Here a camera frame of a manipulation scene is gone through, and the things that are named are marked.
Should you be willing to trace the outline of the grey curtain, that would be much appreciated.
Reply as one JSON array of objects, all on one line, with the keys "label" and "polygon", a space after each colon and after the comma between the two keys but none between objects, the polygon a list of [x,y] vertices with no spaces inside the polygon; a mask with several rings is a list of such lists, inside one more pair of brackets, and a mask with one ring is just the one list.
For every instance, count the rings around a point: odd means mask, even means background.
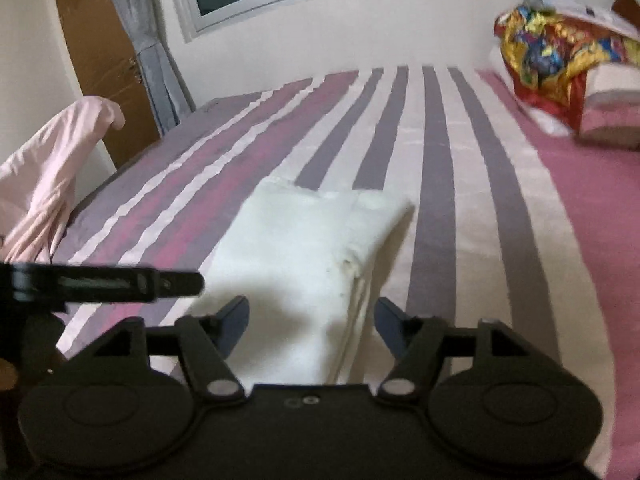
[{"label": "grey curtain", "polygon": [[158,132],[164,136],[192,113],[160,39],[154,0],[112,0],[140,68]]}]

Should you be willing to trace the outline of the white garment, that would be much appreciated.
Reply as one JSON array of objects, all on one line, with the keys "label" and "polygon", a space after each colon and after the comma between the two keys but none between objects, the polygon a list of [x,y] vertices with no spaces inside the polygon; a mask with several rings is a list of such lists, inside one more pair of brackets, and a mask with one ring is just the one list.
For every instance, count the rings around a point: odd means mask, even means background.
[{"label": "white garment", "polygon": [[320,193],[265,178],[212,252],[190,315],[247,298],[247,328],[228,357],[247,389],[332,385],[354,364],[378,255],[411,214],[405,196]]}]

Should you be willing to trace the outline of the brown wooden door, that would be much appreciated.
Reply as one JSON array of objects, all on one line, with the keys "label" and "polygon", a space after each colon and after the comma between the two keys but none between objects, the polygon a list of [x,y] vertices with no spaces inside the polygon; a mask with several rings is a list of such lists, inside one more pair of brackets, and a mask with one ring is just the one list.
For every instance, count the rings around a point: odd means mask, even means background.
[{"label": "brown wooden door", "polygon": [[82,93],[122,109],[126,124],[104,136],[117,168],[160,140],[142,73],[112,0],[55,0]]}]

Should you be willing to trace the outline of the dark red wooden headboard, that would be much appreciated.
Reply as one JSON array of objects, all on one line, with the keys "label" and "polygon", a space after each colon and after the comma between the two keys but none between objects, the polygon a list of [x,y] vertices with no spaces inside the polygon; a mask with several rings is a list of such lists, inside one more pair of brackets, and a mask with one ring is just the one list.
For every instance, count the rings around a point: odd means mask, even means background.
[{"label": "dark red wooden headboard", "polygon": [[640,28],[640,4],[637,0],[615,0],[612,11],[635,28]]}]

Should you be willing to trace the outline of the colourful red yellow satin cloth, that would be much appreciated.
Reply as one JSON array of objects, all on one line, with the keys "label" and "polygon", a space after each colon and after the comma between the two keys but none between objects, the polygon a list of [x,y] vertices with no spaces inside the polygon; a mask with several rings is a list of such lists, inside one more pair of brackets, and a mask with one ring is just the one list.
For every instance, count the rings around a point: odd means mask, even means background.
[{"label": "colourful red yellow satin cloth", "polygon": [[573,131],[582,122],[590,70],[608,63],[639,66],[639,36],[592,16],[522,4],[496,18],[494,35],[515,96]]}]

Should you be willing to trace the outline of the pink purple striped bedsheet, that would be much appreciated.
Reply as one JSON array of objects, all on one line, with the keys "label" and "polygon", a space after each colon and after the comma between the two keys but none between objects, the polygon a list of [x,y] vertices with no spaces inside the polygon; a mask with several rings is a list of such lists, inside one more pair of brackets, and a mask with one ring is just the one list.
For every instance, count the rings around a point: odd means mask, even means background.
[{"label": "pink purple striped bedsheet", "polygon": [[[344,382],[393,364],[378,297],[458,327],[494,318],[584,382],[603,408],[588,457],[603,479],[639,474],[639,157],[548,136],[492,73],[399,66],[329,74],[218,99],[81,206],[53,259],[204,275],[265,178],[377,190],[411,214],[378,255]],[[75,304],[75,354],[123,318],[170,325],[198,298]]]}]

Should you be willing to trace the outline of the pink white striped folded blanket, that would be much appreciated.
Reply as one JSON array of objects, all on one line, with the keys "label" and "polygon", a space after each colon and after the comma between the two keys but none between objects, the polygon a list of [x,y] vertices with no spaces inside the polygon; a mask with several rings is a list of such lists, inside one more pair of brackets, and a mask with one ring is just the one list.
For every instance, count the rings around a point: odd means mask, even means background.
[{"label": "pink white striped folded blanket", "polygon": [[639,70],[624,64],[601,64],[587,74],[578,140],[638,151]]}]

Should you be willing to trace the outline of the light pink garment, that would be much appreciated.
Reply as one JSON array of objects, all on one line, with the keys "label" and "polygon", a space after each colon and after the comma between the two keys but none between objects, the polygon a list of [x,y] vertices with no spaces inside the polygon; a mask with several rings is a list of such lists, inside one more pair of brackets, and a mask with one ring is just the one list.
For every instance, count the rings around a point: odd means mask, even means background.
[{"label": "light pink garment", "polygon": [[120,130],[125,122],[117,103],[84,96],[2,162],[3,263],[52,260],[74,208],[78,172],[108,130]]}]

